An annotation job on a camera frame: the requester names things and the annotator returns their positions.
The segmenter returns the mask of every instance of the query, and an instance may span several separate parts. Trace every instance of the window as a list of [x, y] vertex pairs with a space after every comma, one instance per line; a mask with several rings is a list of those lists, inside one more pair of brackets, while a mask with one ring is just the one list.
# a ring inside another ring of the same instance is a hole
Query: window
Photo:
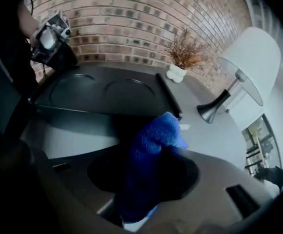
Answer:
[[265, 115], [242, 131], [246, 140], [245, 170], [252, 176], [258, 167], [282, 168], [277, 142]]

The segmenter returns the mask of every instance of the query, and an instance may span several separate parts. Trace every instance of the black slot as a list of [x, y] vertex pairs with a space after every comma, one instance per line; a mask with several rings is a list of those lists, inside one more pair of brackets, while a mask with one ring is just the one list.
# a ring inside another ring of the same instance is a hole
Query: black slot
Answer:
[[243, 218], [250, 216], [259, 209], [259, 205], [248, 195], [241, 185], [228, 187], [226, 191], [239, 209]]

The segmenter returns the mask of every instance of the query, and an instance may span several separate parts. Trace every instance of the white vase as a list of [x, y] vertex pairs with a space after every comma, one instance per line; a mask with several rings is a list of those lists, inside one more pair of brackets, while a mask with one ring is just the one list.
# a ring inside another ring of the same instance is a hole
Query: white vase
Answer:
[[186, 74], [187, 74], [186, 70], [181, 69], [175, 66], [174, 64], [171, 64], [170, 69], [166, 72], [167, 78], [173, 80], [176, 83], [182, 82]]

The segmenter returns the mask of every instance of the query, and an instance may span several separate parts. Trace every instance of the white table lamp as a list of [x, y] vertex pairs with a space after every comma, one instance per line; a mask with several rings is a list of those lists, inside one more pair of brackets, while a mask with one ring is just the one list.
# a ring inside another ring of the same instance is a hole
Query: white table lamp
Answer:
[[267, 32], [255, 27], [247, 28], [220, 54], [218, 61], [235, 81], [213, 102], [197, 106], [199, 114], [207, 123], [213, 122], [217, 109], [230, 97], [229, 90], [236, 82], [258, 105], [264, 105], [281, 61], [279, 46]]

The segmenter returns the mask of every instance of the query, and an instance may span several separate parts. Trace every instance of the black lamp base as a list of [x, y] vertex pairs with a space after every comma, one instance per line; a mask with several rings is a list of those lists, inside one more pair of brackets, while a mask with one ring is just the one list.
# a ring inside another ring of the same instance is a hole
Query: black lamp base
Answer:
[[207, 123], [212, 124], [218, 108], [231, 96], [229, 91], [225, 89], [214, 101], [209, 104], [197, 106], [200, 116]]

